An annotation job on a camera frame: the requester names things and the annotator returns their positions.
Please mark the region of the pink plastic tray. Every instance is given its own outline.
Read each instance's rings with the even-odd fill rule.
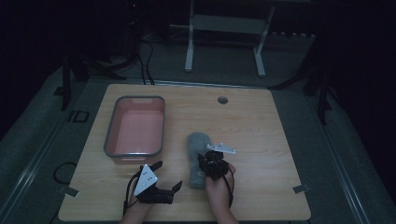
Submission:
[[[164,110],[160,96],[121,97],[107,132],[107,156],[115,163],[158,159],[163,149]]]

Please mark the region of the sock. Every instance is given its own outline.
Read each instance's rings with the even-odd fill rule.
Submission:
[[[198,154],[204,155],[212,145],[209,136],[205,133],[191,133],[187,138],[190,157],[190,186],[195,189],[205,188],[205,173],[199,168]]]

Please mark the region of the wooden table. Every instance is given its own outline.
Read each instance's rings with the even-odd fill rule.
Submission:
[[[170,189],[179,180],[181,190],[173,204],[156,204],[147,221],[214,220],[205,191],[189,186],[187,137],[207,133],[213,144],[236,149],[224,160],[235,168],[232,211],[239,220],[307,220],[310,210],[300,186],[288,141],[267,90],[143,86],[112,84],[92,125],[70,188],[59,212],[64,221],[120,220],[125,190],[138,164],[119,165],[104,152],[107,128],[116,100],[123,95],[159,95],[165,99],[163,167],[155,172],[157,187]],[[218,102],[220,96],[228,104]]]

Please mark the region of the table leg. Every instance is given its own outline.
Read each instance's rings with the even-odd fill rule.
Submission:
[[[190,27],[189,27],[189,45],[187,47],[186,65],[184,70],[190,72],[192,70],[192,59],[194,56],[194,0],[190,0]]]
[[[276,7],[271,7],[267,21],[262,28],[262,38],[260,40],[260,44],[253,49],[254,58],[256,60],[257,72],[259,73],[259,77],[265,77],[264,65],[262,63],[262,47],[264,45],[265,37],[268,35],[268,30],[271,24],[271,20],[274,16]]]

